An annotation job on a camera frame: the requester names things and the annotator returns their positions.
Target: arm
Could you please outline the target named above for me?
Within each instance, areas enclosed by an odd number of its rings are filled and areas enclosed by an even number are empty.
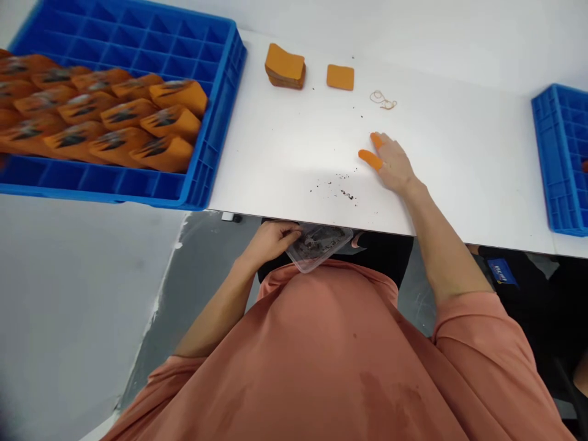
[[[300,226],[293,222],[264,222],[174,354],[183,357],[210,355],[243,317],[257,270],[286,251],[300,234]]]
[[[466,245],[415,176],[400,144],[386,134],[373,133],[371,138],[381,159],[365,150],[360,151],[360,157],[378,172],[387,188],[404,200],[437,305],[458,294],[493,292]]]
[[[437,348],[506,437],[573,439],[537,373],[521,327],[507,315],[497,295],[485,294],[493,292],[492,287],[414,175],[404,150],[385,134],[371,138],[381,159],[368,151],[360,152],[360,157],[402,197],[412,217],[437,303],[432,337]]]
[[[174,354],[150,376],[147,385],[102,441],[138,439],[192,378],[206,357],[243,317],[253,277],[300,237],[293,222],[264,222]]]

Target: orange foam pad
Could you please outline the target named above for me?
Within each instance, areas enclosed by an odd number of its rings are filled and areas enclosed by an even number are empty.
[[[57,86],[53,89],[34,93],[27,98],[18,99],[13,104],[23,116],[32,118],[46,113],[57,114],[57,108],[76,95],[77,92],[72,88]]]
[[[106,129],[101,123],[86,121],[49,136],[44,139],[44,142],[47,147],[60,156],[92,164],[107,164],[108,162],[89,152],[90,143],[104,133],[106,133]]]
[[[101,121],[100,114],[121,101],[106,92],[98,91],[72,98],[59,106],[57,111],[66,123],[76,126],[86,121]]]
[[[140,78],[133,78],[124,83],[112,86],[112,91],[119,98],[125,98],[129,101],[139,98],[150,99],[149,86],[163,83],[163,79],[156,74],[150,73]]]
[[[336,89],[353,90],[355,71],[353,67],[335,66],[329,64],[326,68],[326,83]]]
[[[0,130],[10,129],[20,123],[24,117],[15,110],[0,109]]]
[[[97,92],[99,90],[110,93],[112,92],[112,85],[117,85],[131,78],[131,74],[126,70],[114,68],[76,75],[72,77],[72,83],[81,93]]]
[[[14,110],[13,102],[17,99],[28,97],[38,90],[32,83],[24,80],[0,83],[0,108]]]
[[[268,75],[276,74],[278,79],[300,81],[303,78],[304,57],[286,52],[275,43],[269,45],[265,59],[265,70]]]
[[[0,81],[28,80],[31,75],[59,67],[43,55],[26,55],[0,59]]]
[[[150,100],[139,98],[105,110],[100,117],[108,130],[115,131],[127,127],[139,127],[143,118],[153,115],[158,110]]]
[[[177,135],[167,135],[130,153],[131,158],[147,167],[166,173],[185,173],[194,147]]]
[[[72,77],[89,74],[92,71],[85,66],[73,66],[66,69],[54,68],[42,73],[35,73],[31,81],[39,89],[51,89],[56,86],[68,86],[73,88]]]
[[[379,172],[384,163],[375,154],[369,150],[360,150],[358,152],[360,158],[362,158],[367,164],[372,167],[375,171]]]
[[[187,107],[200,120],[204,117],[208,97],[197,81],[168,81],[163,84],[149,86],[149,94],[160,108],[168,108],[176,104]]]
[[[109,163],[129,168],[145,168],[130,156],[130,152],[153,141],[153,137],[144,130],[127,127],[123,130],[107,133],[92,141],[88,151]]]
[[[0,132],[0,149],[5,153],[32,154],[65,159],[56,154],[43,141],[43,138],[59,133],[67,125],[56,115],[39,115],[23,121],[11,129]]]
[[[175,134],[190,144],[196,142],[200,131],[200,120],[185,106],[175,105],[143,118],[141,127],[157,138]]]

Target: blue crate divider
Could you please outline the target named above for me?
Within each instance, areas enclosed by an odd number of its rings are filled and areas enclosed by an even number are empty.
[[[10,156],[0,192],[192,211],[208,206],[247,58],[234,21],[141,0],[41,0],[10,50],[62,66],[193,78],[209,102],[185,175]]]
[[[588,93],[554,84],[531,103],[551,229],[588,236]]]

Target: white tabletop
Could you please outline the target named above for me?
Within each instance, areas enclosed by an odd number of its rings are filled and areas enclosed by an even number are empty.
[[[357,157],[377,130],[405,148],[465,242],[588,256],[582,239],[554,244],[529,96],[253,32],[241,37],[249,57],[211,209],[412,235],[400,199]],[[302,91],[269,83],[270,42],[306,57]],[[329,63],[355,68],[352,92],[327,87]],[[375,89],[397,107],[371,102]]]

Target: hand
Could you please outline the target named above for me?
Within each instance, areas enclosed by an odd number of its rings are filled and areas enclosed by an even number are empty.
[[[278,257],[302,235],[302,227],[294,222],[267,220],[261,224],[257,233],[243,252],[245,262],[261,266]]]
[[[369,137],[380,157],[368,150],[360,150],[360,158],[378,172],[387,188],[404,196],[409,184],[418,182],[409,158],[400,144],[391,140],[387,134],[374,132]]]

